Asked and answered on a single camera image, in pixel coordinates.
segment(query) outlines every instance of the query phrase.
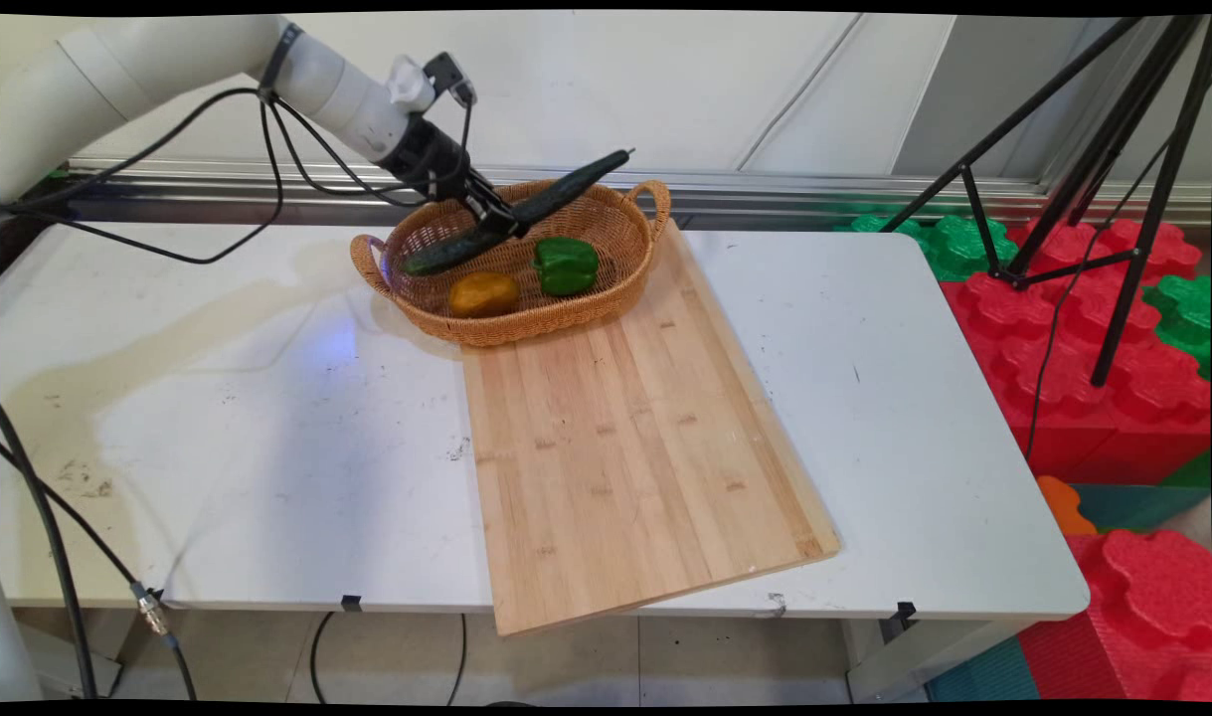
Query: black tape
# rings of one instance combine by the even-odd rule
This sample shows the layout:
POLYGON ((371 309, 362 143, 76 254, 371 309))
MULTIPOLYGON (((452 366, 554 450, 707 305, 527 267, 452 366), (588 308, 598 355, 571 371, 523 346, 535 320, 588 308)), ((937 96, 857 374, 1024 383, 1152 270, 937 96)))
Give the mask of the black tape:
POLYGON ((279 80, 279 69, 282 69, 284 59, 287 59, 287 51, 296 44, 296 39, 302 35, 305 35, 305 31, 297 23, 292 23, 279 36, 279 45, 274 46, 274 55, 269 56, 265 71, 261 75, 261 85, 257 86, 257 94, 262 102, 274 101, 274 82, 279 80))

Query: bamboo cutting board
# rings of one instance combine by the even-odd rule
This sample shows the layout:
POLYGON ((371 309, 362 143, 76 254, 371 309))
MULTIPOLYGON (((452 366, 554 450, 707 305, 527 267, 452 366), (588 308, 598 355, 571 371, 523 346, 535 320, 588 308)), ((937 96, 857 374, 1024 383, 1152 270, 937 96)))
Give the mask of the bamboo cutting board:
POLYGON ((674 222, 623 316, 464 348, 496 625, 831 557, 831 521, 674 222))

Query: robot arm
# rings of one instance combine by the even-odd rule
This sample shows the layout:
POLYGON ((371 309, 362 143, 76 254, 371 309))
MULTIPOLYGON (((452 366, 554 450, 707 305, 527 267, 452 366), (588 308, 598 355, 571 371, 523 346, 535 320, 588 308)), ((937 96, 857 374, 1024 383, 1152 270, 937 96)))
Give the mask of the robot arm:
POLYGON ((618 150, 510 207, 458 142, 423 118, 450 92, 464 108, 473 82, 450 53, 423 69, 398 56, 385 85, 281 15, 103 19, 70 33, 0 87, 0 205, 115 127, 178 94, 246 73, 348 148, 428 199, 456 199, 475 227, 421 248, 402 270, 446 271, 550 217, 628 162, 618 150))
MULTIPOLYGON (((98 137, 183 92, 239 73, 261 80, 288 27, 282 15, 115 18, 62 36, 0 87, 0 204, 18 199, 98 137)), ((419 114, 446 90, 462 103, 475 101, 450 55, 434 63, 457 73, 441 78, 454 79, 450 86, 435 91, 434 78, 402 56, 381 85, 301 33, 274 90, 370 162, 416 181, 450 173, 463 151, 419 114), (430 153, 433 160, 424 162, 430 153)), ((463 187, 441 189, 441 196, 458 196, 463 187)))

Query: tripod leg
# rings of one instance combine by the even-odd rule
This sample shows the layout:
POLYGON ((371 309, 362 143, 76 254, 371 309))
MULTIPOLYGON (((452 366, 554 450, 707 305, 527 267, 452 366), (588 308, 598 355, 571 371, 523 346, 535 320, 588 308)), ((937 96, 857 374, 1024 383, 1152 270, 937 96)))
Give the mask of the tripod leg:
POLYGON ((1100 354, 1097 356, 1096 370, 1092 372, 1092 385, 1100 386, 1110 377, 1110 367, 1114 366, 1114 355, 1119 350, 1119 340, 1122 338, 1122 330, 1127 323, 1127 315, 1132 311, 1132 303, 1137 298, 1137 290, 1140 288, 1140 276, 1145 271, 1145 263, 1149 262, 1149 253, 1154 246, 1154 236, 1159 233, 1159 224, 1166 208, 1166 199, 1171 195, 1171 187, 1176 182, 1176 173, 1179 164, 1184 159, 1184 149, 1188 139, 1193 134, 1193 122, 1197 121, 1197 111, 1202 108, 1202 99, 1211 82, 1212 64, 1212 15, 1210 25, 1206 25, 1206 40, 1202 41, 1202 51, 1197 55, 1197 64, 1193 68, 1193 79, 1184 93, 1184 103, 1179 108, 1179 118, 1176 119, 1174 137, 1171 145, 1166 148, 1164 166, 1159 168, 1159 179, 1154 183, 1154 190, 1149 199, 1149 208, 1145 219, 1140 225, 1140 236, 1137 237, 1134 257, 1127 265, 1127 276, 1122 280, 1122 290, 1119 291, 1119 300, 1114 305, 1114 316, 1110 317, 1110 327, 1105 331, 1104 343, 1100 345, 1100 354))
POLYGON ((1127 142, 1132 139, 1132 134, 1140 126, 1140 120, 1145 118, 1149 110, 1149 105, 1153 104, 1161 86, 1166 82, 1166 76, 1170 75, 1171 69, 1176 67, 1174 61, 1170 63, 1164 63, 1161 67, 1160 75, 1154 78, 1151 85, 1145 91, 1145 94, 1140 98, 1140 103, 1132 110, 1132 114, 1126 118, 1122 126, 1119 128, 1117 134, 1114 137, 1114 142, 1110 144, 1110 149, 1105 151, 1104 159, 1100 159, 1100 168, 1097 170, 1092 181, 1087 183, 1087 189, 1082 190, 1082 195, 1079 196, 1077 204, 1074 205, 1073 212, 1070 212, 1070 218, 1068 219, 1070 227, 1077 227, 1079 222, 1082 222, 1082 217, 1087 213, 1087 207, 1091 207, 1092 200, 1096 199, 1097 191, 1100 191, 1105 177, 1110 176, 1110 170, 1114 168, 1114 162, 1117 162, 1119 157, 1122 155, 1122 149, 1127 145, 1127 142))
POLYGON ((1179 58, 1179 53, 1188 45, 1188 38, 1193 35, 1193 29, 1197 27, 1199 19, 1201 18, 1197 15, 1178 15, 1171 19, 1159 41, 1149 51, 1149 56, 1140 63, 1140 69, 1137 69, 1132 82, 1125 87, 1114 108, 1104 118, 1096 136, 1087 143, 1087 149, 1082 150, 1074 168, 1060 181, 1059 189, 1039 216, 1034 230, 1029 231, 1021 251, 1007 264, 1007 273, 1018 276, 1025 274, 1034 253, 1044 245, 1047 234, 1054 229, 1056 222, 1059 222, 1065 208, 1069 208, 1069 204, 1077 196, 1082 182, 1087 181, 1091 172, 1099 166, 1102 153, 1110 148, 1114 137, 1117 136, 1130 114, 1138 109, 1143 93, 1149 90, 1153 81, 1160 78, 1164 64, 1173 64, 1176 58, 1179 58))
POLYGON ((1065 86, 1065 82, 1070 81, 1074 79, 1074 75, 1082 71, 1082 68, 1087 68, 1087 65, 1092 63, 1092 59, 1096 59, 1100 53, 1104 53, 1105 50, 1109 50, 1110 45, 1119 41, 1120 36, 1126 35, 1128 29, 1131 29, 1137 22, 1140 22, 1140 18, 1122 18, 1119 19, 1119 22, 1115 22, 1114 27, 1110 27, 1104 35, 1098 36, 1097 40, 1087 47, 1087 50, 1084 50, 1082 53, 1077 56, 1077 58, 1071 59, 1064 68, 1060 68, 1059 73, 1056 73, 1054 78, 1047 80, 1047 85, 1039 87, 1039 91, 1034 93, 1031 98, 1027 99, 1019 108, 1016 108, 1013 114, 1010 114, 1005 121, 993 128, 990 134, 982 137, 982 141, 978 142, 973 149, 968 149, 964 154, 964 157, 960 157, 959 162, 951 164, 950 168, 943 172, 937 181, 930 183, 928 188, 925 189, 922 194, 916 196, 914 201, 910 201, 905 208, 902 208, 896 217, 888 219, 888 223, 884 224, 884 228, 880 231, 896 231, 897 227, 901 227, 902 222, 910 218, 911 213, 919 212, 919 210, 927 204, 928 199, 933 199, 933 196, 937 196, 938 191, 942 191, 947 185, 950 185, 950 182, 955 181, 956 176, 960 176, 960 167, 970 166, 970 164, 981 159, 984 153, 995 145, 995 142, 1002 139, 1007 132, 1012 131, 1022 122, 1023 119, 1028 118, 1034 109, 1039 108, 1039 104, 1047 102, 1052 94, 1056 94, 1057 90, 1065 86))

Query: black cable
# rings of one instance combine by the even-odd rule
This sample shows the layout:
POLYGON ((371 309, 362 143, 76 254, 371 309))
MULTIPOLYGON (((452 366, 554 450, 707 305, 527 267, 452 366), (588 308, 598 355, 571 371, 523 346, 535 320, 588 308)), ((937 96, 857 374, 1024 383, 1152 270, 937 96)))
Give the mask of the black cable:
POLYGON ((177 668, 182 671, 182 681, 185 683, 185 698, 189 701, 198 701, 200 698, 195 694, 195 681, 191 681, 191 668, 185 665, 185 657, 182 655, 182 645, 172 634, 168 634, 164 640, 168 643, 168 648, 173 649, 173 658, 177 658, 177 668))
POLYGON ((348 194, 348 191, 356 191, 358 195, 371 195, 377 197, 379 201, 384 201, 385 204, 391 205, 391 207, 402 207, 402 208, 423 207, 424 204, 429 202, 428 199, 417 201, 398 201, 396 199, 388 197, 387 195, 382 194, 382 191, 405 189, 405 187, 388 185, 388 187, 382 187, 382 189, 377 190, 377 187, 372 187, 368 183, 361 181, 361 178, 359 178, 359 176, 354 173, 354 170, 351 170, 350 166, 345 164, 345 160, 341 159, 341 155, 337 154, 336 150, 333 150, 332 147, 327 144, 326 141, 324 141, 322 136, 320 136, 314 130, 314 127, 305 121, 304 118, 297 114, 296 110, 292 109, 290 104, 286 104, 281 101, 275 101, 274 104, 269 105, 269 110, 270 113, 274 113, 274 121, 279 122, 279 133, 284 137, 284 143, 287 145, 287 153, 291 154, 292 162, 296 162, 296 171, 301 172, 301 177, 304 178, 305 183, 313 187, 314 190, 322 191, 324 194, 341 194, 342 191, 344 191, 345 194, 341 195, 345 196, 350 195, 348 194), (280 105, 282 105, 284 109, 287 109, 287 113, 291 114, 291 116, 296 118, 297 121, 301 122, 301 126, 305 127, 307 131, 310 132, 310 136, 314 136, 314 139, 319 142, 319 145, 322 147, 322 149, 327 150, 327 154, 331 154, 331 157, 332 160, 335 160, 337 166, 341 167, 342 171, 345 171, 345 174, 348 174, 348 177, 350 177, 351 181, 356 182, 358 185, 362 187, 362 189, 355 189, 355 190, 330 189, 328 187, 320 185, 320 183, 318 183, 316 181, 314 181, 313 177, 309 176, 309 172, 305 171, 305 165, 302 164, 299 155, 296 154, 296 144, 293 144, 291 136, 287 134, 287 126, 284 125, 284 119, 282 116, 279 115, 280 105))
MULTIPOLYGON (((183 122, 183 124, 188 124, 189 119, 190 118, 187 118, 187 122, 183 122)), ((175 134, 176 131, 177 131, 177 128, 175 128, 172 132, 170 132, 170 134, 175 134)), ((227 248, 221 250, 218 253, 212 254, 212 257, 210 257, 210 258, 184 257, 184 254, 182 254, 182 253, 175 253, 173 251, 168 251, 166 248, 159 248, 156 246, 152 246, 152 245, 148 245, 148 244, 142 244, 142 241, 133 241, 131 239, 127 239, 127 236, 120 236, 120 235, 116 235, 116 233, 112 233, 112 231, 108 231, 108 230, 99 230, 99 228, 93 228, 93 227, 90 227, 87 224, 81 224, 80 222, 74 222, 74 220, 65 219, 65 218, 62 218, 62 217, 52 216, 52 213, 33 212, 33 210, 29 210, 29 208, 15 210, 15 213, 18 213, 19 216, 23 216, 23 217, 38 217, 38 218, 41 218, 41 219, 45 219, 45 220, 53 222, 56 224, 64 224, 64 225, 68 225, 70 228, 76 228, 76 230, 88 231, 92 235, 104 236, 104 239, 109 239, 112 241, 119 241, 119 244, 125 244, 125 245, 132 246, 133 248, 141 248, 142 251, 150 251, 150 253, 159 253, 160 257, 175 258, 175 259, 178 259, 178 262, 184 262, 184 263, 188 263, 188 264, 215 264, 216 262, 219 262, 221 258, 229 257, 230 252, 233 252, 234 250, 241 247, 247 241, 251 241, 253 236, 258 235, 258 233, 264 231, 265 227, 269 227, 269 224, 273 224, 275 220, 278 220, 279 213, 282 213, 282 208, 284 208, 284 181, 282 181, 282 174, 280 174, 280 172, 279 172, 279 162, 274 157, 274 144, 269 141, 269 121, 268 121, 268 116, 265 116, 265 105, 264 105, 264 103, 261 104, 261 134, 264 137, 264 141, 265 141, 265 153, 269 155, 269 167, 274 170, 274 187, 275 187, 275 189, 278 189, 278 194, 279 194, 279 199, 278 199, 278 201, 275 201, 275 205, 274 205, 274 213, 271 213, 269 216, 269 218, 264 220, 264 223, 262 223, 259 227, 255 228, 255 230, 247 231, 247 235, 242 236, 242 239, 240 239, 239 241, 234 241, 233 245, 229 245, 227 248)), ((87 189, 87 187, 90 187, 90 185, 91 185, 91 183, 84 182, 84 183, 81 183, 81 185, 79 185, 79 189, 81 189, 81 190, 82 189, 87 189)))
POLYGON ((65 614, 70 619, 70 635, 75 638, 75 657, 80 665, 80 686, 84 689, 84 698, 97 698, 97 682, 92 674, 92 652, 88 652, 88 637, 84 631, 84 615, 80 613, 80 598, 75 594, 75 580, 70 579, 70 562, 65 557, 65 545, 62 544, 62 533, 57 527, 57 520, 52 517, 52 508, 45 498, 41 488, 41 480, 36 476, 36 469, 32 468, 32 462, 23 448, 23 441, 18 437, 18 431, 13 430, 13 422, 5 413, 5 407, 0 407, 0 431, 5 434, 5 442, 8 443, 10 452, 18 459, 18 466, 27 481, 27 489, 32 493, 32 500, 36 504, 41 522, 45 525, 45 534, 52 562, 57 567, 57 580, 62 588, 62 602, 65 603, 65 614))
POLYGON ((282 109, 287 109, 287 114, 291 114, 291 116, 296 119, 296 121, 299 122, 302 127, 305 127, 305 131, 309 131, 309 134, 314 137, 314 141, 319 142, 319 145, 322 147, 322 149, 327 151, 328 155, 331 155, 335 162, 337 162, 337 166, 339 166, 343 171, 345 171, 345 173, 350 176, 353 181, 355 181, 356 183, 359 183, 360 187, 362 187, 362 189, 331 189, 331 187, 320 185, 318 182, 315 182, 309 176, 309 173, 305 172, 305 167, 304 164, 302 164, 301 157, 296 155, 296 147, 293 147, 292 144, 291 136, 287 134, 287 127, 284 126, 284 121, 282 118, 279 115, 279 110, 276 108, 270 108, 270 110, 273 110, 274 113, 274 121, 279 122, 279 131, 280 134, 282 134, 284 137, 284 142, 286 142, 287 153, 291 154, 293 162, 296 162, 296 171, 301 172, 301 177, 304 178, 308 185, 314 187, 315 190, 322 191, 324 194, 331 194, 333 196, 362 196, 370 194, 377 196, 377 199, 379 200, 389 201, 390 204, 394 204, 396 207, 421 207, 421 205, 428 202, 428 199, 417 200, 411 204, 402 204, 388 200, 383 195, 387 194, 387 191, 398 191, 398 190, 412 189, 412 187, 416 185, 429 185, 429 183, 434 182, 452 181, 452 178, 459 176, 459 173, 464 170, 463 150, 468 149, 468 128, 470 121, 473 121, 473 104, 468 104, 464 108, 464 132, 463 134, 461 134, 462 150, 459 154, 459 159, 456 160, 456 168, 452 168, 451 172, 447 172, 446 176, 442 177, 429 177, 424 178, 424 181, 402 182, 402 183, 395 183, 394 185, 366 185, 366 183, 360 181, 358 176, 354 172, 351 172, 350 167, 348 167, 347 164, 343 162, 342 159, 339 159, 339 155, 332 150, 332 147, 324 139, 324 137, 320 136, 314 130, 313 126, 310 126, 309 121, 307 121, 305 118, 302 118, 302 115, 297 113, 296 109, 291 107, 291 104, 287 104, 281 99, 275 101, 275 104, 281 105, 282 109))
MULTIPOLYGON (((23 471, 23 468, 21 468, 18 464, 18 459, 15 458, 13 453, 10 452, 8 448, 6 448, 4 445, 0 446, 0 454, 1 458, 7 459, 10 465, 13 465, 16 470, 18 470, 19 472, 23 471)), ((107 544, 105 540, 103 540, 102 537, 97 533, 97 531, 92 528, 92 525, 88 525, 88 521, 85 520, 82 515, 76 512, 75 509, 70 506, 68 500, 62 499, 62 496, 59 496, 53 488, 51 488, 51 486, 48 486, 46 481, 39 480, 39 483, 41 483, 41 489, 42 492, 45 492, 47 498, 52 499, 52 503, 57 504, 57 506, 59 506, 62 511, 67 512, 68 516, 75 521, 75 525, 79 525, 81 529, 88 534, 88 539, 92 539, 92 543, 97 544, 97 549, 101 549, 102 554, 105 554, 110 563, 115 566, 115 569, 118 569, 119 573, 124 575, 124 579, 128 580, 128 584, 133 584, 133 582, 137 582, 137 577, 132 575, 132 572, 128 571, 128 567, 125 566, 122 561, 120 561, 119 555, 115 554, 114 550, 110 549, 110 545, 107 544)))
MULTIPOLYGON (((13 453, 10 452, 8 448, 6 448, 4 445, 0 446, 0 457, 7 459, 10 465, 13 465, 16 469, 18 469, 19 472, 23 471, 21 470, 18 459, 15 458, 13 453)), ((132 572, 128 571, 128 567, 125 566, 122 559, 119 559, 119 555, 115 554, 114 549, 110 549, 110 545, 102 539, 102 535, 99 535, 97 531, 92 528, 92 525, 88 525, 88 521, 85 520, 82 515, 76 512, 75 509, 70 506, 68 500, 62 499, 62 496, 59 496, 53 488, 51 488, 51 486, 48 486, 46 481, 39 480, 39 485, 41 485, 41 488, 45 491, 47 498, 50 498, 53 503, 57 503, 57 506, 59 506, 62 511, 67 512, 68 516, 75 521, 75 525, 79 525, 81 529, 84 529, 85 534, 88 534, 88 539, 92 539, 92 543, 97 544, 97 549, 101 549, 102 554, 105 554, 110 563, 114 565, 115 569, 119 571, 119 574, 124 575, 124 579, 128 580, 130 585, 137 584, 137 577, 135 577, 132 572)), ((195 694, 195 683, 193 683, 191 681, 191 670, 189 669, 189 666, 185 665, 185 657, 182 655, 182 645, 177 641, 177 637, 175 637, 175 635, 172 634, 164 637, 164 640, 165 643, 168 643, 168 648, 173 649, 173 654, 177 658, 177 666, 179 668, 179 670, 182 670, 182 680, 185 681, 185 695, 191 701, 198 701, 198 697, 195 694)))
POLYGON ((451 698, 446 699, 446 706, 456 703, 456 692, 459 691, 459 680, 464 676, 464 658, 468 657, 468 622, 464 615, 459 615, 459 668, 456 669, 456 685, 451 688, 451 698))
MULTIPOLYGON (((319 637, 324 635, 324 626, 332 620, 336 612, 327 612, 324 620, 319 622, 319 629, 314 631, 314 643, 309 647, 309 680, 314 683, 314 697, 319 703, 327 703, 324 698, 324 689, 319 687, 319 637)), ((468 622, 464 615, 459 615, 459 668, 456 669, 456 685, 451 688, 451 698, 446 699, 446 706, 456 703, 456 693, 459 691, 459 681, 464 676, 464 658, 468 657, 468 622)))
POLYGON ((63 190, 53 191, 52 194, 47 194, 45 196, 38 196, 36 199, 29 199, 27 201, 13 201, 13 204, 5 204, 1 206, 1 208, 5 208, 6 212, 18 213, 23 208, 42 207, 42 205, 53 204, 55 201, 61 201, 70 196, 74 196, 76 194, 80 194, 80 191, 91 189, 92 185, 102 183, 103 181, 109 178, 110 174, 127 170, 128 167, 133 166, 133 164, 141 162, 143 159, 148 157, 148 155, 154 154, 161 147, 168 144, 168 142, 172 142, 178 134, 182 134, 182 131, 189 125, 191 125, 191 122, 195 121, 195 119, 200 116, 200 114, 206 113, 206 110, 211 108, 212 104, 216 104, 219 101, 223 101, 228 97, 233 97, 235 94, 257 94, 257 91, 252 90, 252 87, 238 86, 234 87, 234 90, 218 92, 208 97, 200 105, 198 105, 198 108, 195 108, 193 113, 188 114, 185 119, 183 119, 177 126, 170 128, 168 134, 159 137, 159 139, 156 139, 154 144, 147 147, 145 149, 142 149, 137 154, 133 154, 132 157, 125 159, 124 162, 119 162, 114 167, 108 167, 105 170, 102 170, 101 172, 97 172, 92 177, 86 178, 86 181, 78 183, 78 185, 69 185, 65 187, 65 189, 63 190))
POLYGON ((1070 291, 1074 291, 1074 285, 1079 281, 1079 276, 1082 276, 1082 271, 1086 270, 1084 267, 1086 267, 1087 258, 1092 254, 1092 248, 1096 246, 1096 241, 1100 237, 1102 233, 1108 230, 1109 227, 1114 224, 1114 220, 1119 217, 1119 212, 1122 210, 1124 205, 1127 204, 1128 199, 1132 199, 1132 194, 1134 194, 1134 191, 1137 191, 1140 187, 1140 182, 1145 181, 1145 174, 1149 173, 1149 170, 1154 168, 1154 165, 1159 162, 1159 159, 1161 159, 1161 155, 1164 155, 1164 151, 1168 148, 1176 132, 1173 131, 1172 136, 1166 137, 1166 142, 1161 144, 1159 151, 1154 151, 1149 164, 1145 164, 1145 168, 1140 171, 1140 176, 1138 176, 1137 181, 1132 183, 1132 189, 1127 190, 1122 201, 1119 201, 1117 207, 1111 210, 1110 216, 1104 219, 1104 223, 1092 231, 1092 240, 1087 242, 1087 250, 1082 251, 1082 259, 1080 259, 1077 269, 1075 269, 1073 276, 1070 277, 1069 286, 1065 286, 1065 290, 1060 292, 1060 298, 1056 300, 1056 309, 1052 311, 1052 326, 1047 330, 1047 349, 1044 353, 1044 363, 1037 367, 1037 384, 1034 385, 1034 411, 1031 417, 1029 417, 1029 437, 1025 440, 1025 462, 1028 463, 1029 454, 1031 454, 1034 449, 1034 430, 1037 428, 1037 400, 1039 396, 1042 395, 1044 374, 1047 373, 1047 362, 1052 359, 1052 344, 1056 342, 1056 322, 1060 317, 1060 305, 1065 304, 1065 299, 1069 298, 1070 291))
POLYGON ((314 683, 314 695, 319 703, 327 703, 324 698, 324 689, 319 688, 319 637, 324 635, 324 626, 332 620, 336 612, 327 612, 324 620, 319 622, 319 630, 314 631, 314 647, 309 647, 309 680, 314 683))

